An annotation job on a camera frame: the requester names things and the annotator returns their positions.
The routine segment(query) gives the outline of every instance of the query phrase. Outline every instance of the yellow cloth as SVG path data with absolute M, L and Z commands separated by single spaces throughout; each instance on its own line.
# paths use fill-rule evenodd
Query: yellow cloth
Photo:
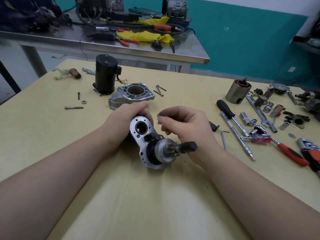
M 149 18 L 146 20 L 135 21 L 130 24 L 146 24 L 146 25 L 166 24 L 168 20 L 169 20 L 169 17 L 163 16 L 160 19 Z
M 151 33 L 148 31 L 143 31 L 141 33 L 134 33 L 132 31 L 124 31 L 124 32 L 117 32 L 117 35 L 124 38 L 124 39 L 131 39 L 131 40 L 139 40 L 143 42 L 152 42 L 152 41 L 160 41 L 164 43 L 170 43 L 174 41 L 170 34 L 165 34 L 161 36 L 159 33 Z

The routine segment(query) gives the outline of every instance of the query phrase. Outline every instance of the right hand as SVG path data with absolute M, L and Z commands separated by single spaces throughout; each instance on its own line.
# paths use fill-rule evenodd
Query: right hand
M 188 155 L 202 168 L 210 163 L 214 153 L 222 151 L 206 114 L 201 110 L 185 106 L 167 108 L 158 113 L 158 124 L 162 125 L 161 130 L 166 135 L 174 133 L 182 143 L 194 141 L 198 150 Z

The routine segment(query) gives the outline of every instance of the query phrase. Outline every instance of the black screwdriver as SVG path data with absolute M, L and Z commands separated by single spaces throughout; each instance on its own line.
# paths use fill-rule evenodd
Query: black screwdriver
M 225 101 L 223 100 L 218 100 L 217 101 L 217 106 L 218 108 L 226 115 L 226 117 L 230 120 L 232 119 L 235 124 L 240 128 L 240 130 L 242 131 L 242 133 L 246 136 L 246 137 L 250 137 L 249 133 L 246 131 L 245 128 L 242 127 L 242 125 L 235 119 L 235 114 L 230 110 L 229 106 L 226 104 Z

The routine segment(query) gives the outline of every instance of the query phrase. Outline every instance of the metal table leg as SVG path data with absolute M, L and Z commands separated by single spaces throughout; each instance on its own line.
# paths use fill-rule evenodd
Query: metal table leg
M 33 46 L 20 45 L 38 78 L 47 73 L 38 51 Z
M 191 63 L 185 62 L 183 65 L 179 66 L 180 73 L 188 73 L 190 72 Z
M 10 73 L 2 64 L 1 61 L 0 61 L 0 73 L 15 93 L 21 92 L 21 89 L 19 88 L 18 84 L 15 82 L 15 80 L 10 75 Z

